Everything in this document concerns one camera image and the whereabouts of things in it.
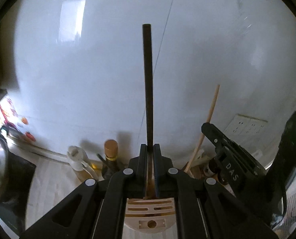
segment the wall socket panel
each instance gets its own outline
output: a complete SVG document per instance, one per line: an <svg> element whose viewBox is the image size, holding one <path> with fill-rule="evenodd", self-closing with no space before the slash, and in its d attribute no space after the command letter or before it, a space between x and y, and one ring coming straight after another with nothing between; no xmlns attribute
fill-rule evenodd
<svg viewBox="0 0 296 239"><path fill-rule="evenodd" d="M230 124L226 127L223 133L226 136L230 135L259 135L268 124L265 120L251 118L243 115L235 115Z"/></svg>

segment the black device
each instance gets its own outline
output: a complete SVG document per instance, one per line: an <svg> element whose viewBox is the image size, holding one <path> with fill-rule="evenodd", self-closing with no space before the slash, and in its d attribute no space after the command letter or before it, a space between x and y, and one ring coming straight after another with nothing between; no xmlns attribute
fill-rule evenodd
<svg viewBox="0 0 296 239"><path fill-rule="evenodd" d="M267 174L259 162L214 125L203 124L202 132L215 145L216 162L236 197L212 178L193 179L173 168L171 159L161 155L159 144L152 145L149 24L143 25L143 39L147 145L142 144L139 156L131 159L128 168L115 173L110 180L86 180L26 230L20 239L121 238L126 200L142 199L147 195L152 161L156 197L175 200L178 238L278 238L270 228L271 215L279 214L278 201L284 199L285 184L290 182L296 167L296 113L287 122L279 152ZM295 155L291 162L287 162L289 155ZM276 178L280 168L284 170L284 176Z"/></svg>
<svg viewBox="0 0 296 239"><path fill-rule="evenodd" d="M204 123L201 129L215 146L218 172L224 175L236 197L267 225L278 224L286 213L286 190L296 174L296 112L285 125L268 172L213 124Z"/></svg>

